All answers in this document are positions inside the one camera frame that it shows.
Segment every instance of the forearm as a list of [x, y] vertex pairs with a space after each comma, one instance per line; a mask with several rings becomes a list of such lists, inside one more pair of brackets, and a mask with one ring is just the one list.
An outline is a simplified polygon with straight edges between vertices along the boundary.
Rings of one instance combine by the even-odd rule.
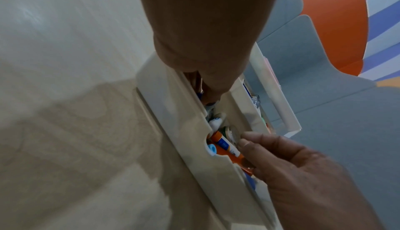
[[[275, 0], [142, 0], [158, 55], [183, 72], [230, 88]], [[218, 74], [225, 73], [218, 81]]]

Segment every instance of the white tray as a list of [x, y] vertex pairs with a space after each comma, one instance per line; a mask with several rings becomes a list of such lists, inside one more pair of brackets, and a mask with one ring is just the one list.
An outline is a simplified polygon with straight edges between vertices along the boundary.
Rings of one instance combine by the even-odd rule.
[[[256, 51], [253, 48], [250, 60], [254, 59], [254, 56], [258, 59], [254, 53]], [[261, 65], [260, 67], [261, 71], [265, 72], [265, 68]], [[271, 201], [265, 196], [268, 194], [267, 186], [259, 183], [255, 192], [249, 186], [241, 168], [232, 164], [228, 156], [209, 154], [206, 137], [211, 132], [211, 127], [205, 120], [207, 112], [184, 75], [167, 67], [153, 54], [137, 74], [137, 85], [158, 122], [221, 217], [233, 223], [265, 225], [268, 229], [273, 229], [277, 218]], [[271, 89], [270, 85], [267, 85], [267, 88], [268, 94], [268, 91], [274, 93], [270, 96], [272, 101], [287, 103], [286, 99], [281, 98], [283, 93], [279, 86]], [[268, 132], [239, 78], [230, 92], [222, 96], [216, 110], [225, 112], [229, 123], [236, 126], [239, 132]], [[282, 112], [290, 117], [282, 120], [297, 122], [289, 124], [292, 131], [301, 129], [289, 104], [284, 105], [278, 113]]]

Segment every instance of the white drawer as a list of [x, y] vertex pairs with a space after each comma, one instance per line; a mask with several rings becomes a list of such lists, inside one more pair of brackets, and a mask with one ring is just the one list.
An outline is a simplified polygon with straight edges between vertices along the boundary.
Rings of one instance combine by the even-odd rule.
[[[257, 66], [254, 68], [258, 76], [268, 76], [271, 73], [262, 64], [264, 60], [257, 44], [253, 47], [250, 62], [253, 67]], [[293, 111], [278, 83], [274, 85], [275, 80], [270, 79], [260, 78], [260, 81], [265, 84], [289, 132], [298, 132], [301, 127]], [[205, 120], [207, 112], [184, 75], [164, 65], [153, 54], [137, 74], [137, 85], [218, 213], [233, 223], [265, 225], [273, 229], [277, 218], [268, 198], [267, 186], [260, 182], [254, 191], [244, 172], [237, 164], [232, 164], [228, 156], [209, 154], [206, 137], [211, 127]], [[236, 126], [239, 132], [268, 132], [239, 78], [230, 92], [222, 96], [216, 110], [225, 112], [229, 123]]]

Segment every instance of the hand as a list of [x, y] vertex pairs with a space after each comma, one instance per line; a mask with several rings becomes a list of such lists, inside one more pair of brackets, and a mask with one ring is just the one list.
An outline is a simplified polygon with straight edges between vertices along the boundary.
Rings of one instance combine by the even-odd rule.
[[284, 230], [382, 230], [344, 167], [285, 137], [245, 132], [237, 145], [268, 185]]

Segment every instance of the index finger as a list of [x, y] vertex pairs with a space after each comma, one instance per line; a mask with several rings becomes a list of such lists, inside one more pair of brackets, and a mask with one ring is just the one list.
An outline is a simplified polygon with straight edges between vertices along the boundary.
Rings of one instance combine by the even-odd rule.
[[317, 153], [317, 151], [283, 136], [244, 132], [242, 138], [260, 144], [276, 157], [291, 162], [298, 167], [310, 156]]

